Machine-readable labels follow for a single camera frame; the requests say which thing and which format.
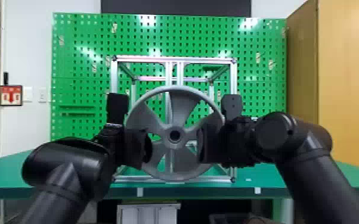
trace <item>gray fan wheel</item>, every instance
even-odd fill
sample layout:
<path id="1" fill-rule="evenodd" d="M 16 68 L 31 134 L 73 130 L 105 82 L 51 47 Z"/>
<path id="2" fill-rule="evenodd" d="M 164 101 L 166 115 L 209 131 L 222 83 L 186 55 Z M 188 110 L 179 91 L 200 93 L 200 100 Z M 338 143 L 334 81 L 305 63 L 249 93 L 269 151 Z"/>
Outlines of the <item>gray fan wheel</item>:
<path id="1" fill-rule="evenodd" d="M 151 97 L 167 93 L 170 99 L 170 119 L 163 123 L 149 108 L 146 101 Z M 195 106 L 205 101 L 213 110 L 210 115 L 199 120 L 192 127 L 185 128 Z M 197 141 L 197 130 L 205 123 L 214 125 L 217 130 L 224 124 L 223 116 L 215 103 L 203 92 L 188 86 L 161 86 L 143 95 L 132 107 L 126 120 L 126 127 L 131 129 L 147 129 L 148 133 L 159 135 L 161 139 L 153 142 L 153 153 L 142 169 L 154 178 L 164 181 L 187 181 L 207 171 L 211 164 L 200 164 L 195 152 L 186 146 L 189 141 Z M 165 171 L 157 169 L 165 156 Z"/>

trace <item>green workbench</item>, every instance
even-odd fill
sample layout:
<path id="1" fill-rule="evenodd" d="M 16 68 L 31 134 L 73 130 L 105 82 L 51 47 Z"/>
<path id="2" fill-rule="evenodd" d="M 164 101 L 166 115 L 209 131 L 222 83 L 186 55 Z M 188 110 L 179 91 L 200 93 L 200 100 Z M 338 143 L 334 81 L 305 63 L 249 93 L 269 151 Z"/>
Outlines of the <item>green workbench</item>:
<path id="1" fill-rule="evenodd" d="M 21 178 L 30 151 L 0 158 L 0 199 L 27 198 L 33 188 Z M 338 163 L 359 193 L 359 167 Z M 235 183 L 113 183 L 106 199 L 278 199 L 289 192 L 275 166 L 239 169 Z"/>

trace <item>green pegboard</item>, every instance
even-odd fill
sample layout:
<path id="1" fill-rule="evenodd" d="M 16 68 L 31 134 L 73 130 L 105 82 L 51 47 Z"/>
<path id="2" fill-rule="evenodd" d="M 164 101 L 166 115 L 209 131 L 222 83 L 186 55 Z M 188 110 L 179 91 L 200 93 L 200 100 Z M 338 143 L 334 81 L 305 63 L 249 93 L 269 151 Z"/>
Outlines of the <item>green pegboard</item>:
<path id="1" fill-rule="evenodd" d="M 285 20 L 182 15 L 55 13 L 52 33 L 51 138 L 91 138 L 106 120 L 113 55 L 234 57 L 244 115 L 259 117 L 286 108 Z M 127 63 L 141 76 L 164 76 L 160 64 Z M 188 65 L 186 77 L 208 77 L 214 68 Z M 131 80 L 119 71 L 118 90 L 131 94 Z M 137 97 L 163 82 L 137 82 Z M 206 92 L 207 83 L 186 82 Z M 230 93 L 229 71 L 214 83 L 216 103 Z M 164 99 L 149 106 L 164 119 Z M 198 105 L 191 125 L 207 114 Z"/>

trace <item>black robotic arm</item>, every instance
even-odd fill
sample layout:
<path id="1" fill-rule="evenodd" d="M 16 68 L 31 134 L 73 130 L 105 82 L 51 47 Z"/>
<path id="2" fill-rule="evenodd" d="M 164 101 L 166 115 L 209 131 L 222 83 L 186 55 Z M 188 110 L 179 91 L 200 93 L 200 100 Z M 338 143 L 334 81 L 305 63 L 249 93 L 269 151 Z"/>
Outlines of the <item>black robotic arm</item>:
<path id="1" fill-rule="evenodd" d="M 217 133 L 198 131 L 201 163 L 252 167 L 274 163 L 307 224 L 359 223 L 359 195 L 331 158 L 332 139 L 323 127 L 285 113 L 258 120 L 241 116 L 239 95 L 223 97 L 226 122 Z M 91 200 L 101 200 L 117 166 L 137 169 L 151 157 L 144 130 L 123 126 L 128 98 L 109 94 L 107 124 L 91 141 L 61 139 L 38 147 L 23 166 L 23 179 L 38 190 L 21 223 L 76 223 Z"/>

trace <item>cable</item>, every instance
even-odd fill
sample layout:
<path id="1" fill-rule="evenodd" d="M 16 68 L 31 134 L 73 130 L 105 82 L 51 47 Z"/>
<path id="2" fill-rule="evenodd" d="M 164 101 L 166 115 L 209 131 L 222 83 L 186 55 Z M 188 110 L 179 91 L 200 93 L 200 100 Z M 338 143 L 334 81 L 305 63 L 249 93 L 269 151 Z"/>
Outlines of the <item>cable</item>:
<path id="1" fill-rule="evenodd" d="M 247 223 L 246 223 L 246 224 L 250 223 L 250 221 L 252 221 L 252 220 L 254 220 L 254 219 L 258 219 L 258 220 L 260 220 L 263 224 L 267 224 L 267 222 L 266 222 L 262 217 L 258 217 L 258 216 L 249 218 L 249 219 L 247 220 Z"/>

